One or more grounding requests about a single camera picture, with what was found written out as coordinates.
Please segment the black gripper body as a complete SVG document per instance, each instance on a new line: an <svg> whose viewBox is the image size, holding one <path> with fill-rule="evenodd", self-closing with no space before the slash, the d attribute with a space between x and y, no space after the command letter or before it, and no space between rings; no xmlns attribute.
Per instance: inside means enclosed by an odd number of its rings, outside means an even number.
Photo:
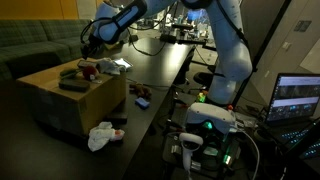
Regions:
<svg viewBox="0 0 320 180"><path fill-rule="evenodd" d="M88 43L83 43L83 46L81 47L81 53L82 58L87 59L90 56L93 56L96 54L98 50L101 49L104 41L100 38L90 34L88 38Z"/></svg>

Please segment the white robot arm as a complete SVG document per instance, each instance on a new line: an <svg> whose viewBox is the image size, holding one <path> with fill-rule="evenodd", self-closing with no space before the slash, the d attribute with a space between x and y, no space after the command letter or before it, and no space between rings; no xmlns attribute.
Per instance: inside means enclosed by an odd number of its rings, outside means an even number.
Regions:
<svg viewBox="0 0 320 180"><path fill-rule="evenodd" d="M130 25L159 13L176 1L190 10L203 9L206 12L218 55L207 98L216 104L229 103L236 84L247 79L253 69L239 0L133 0L121 10L102 2L94 20L81 32L82 56L90 56L104 43L120 41Z"/></svg>

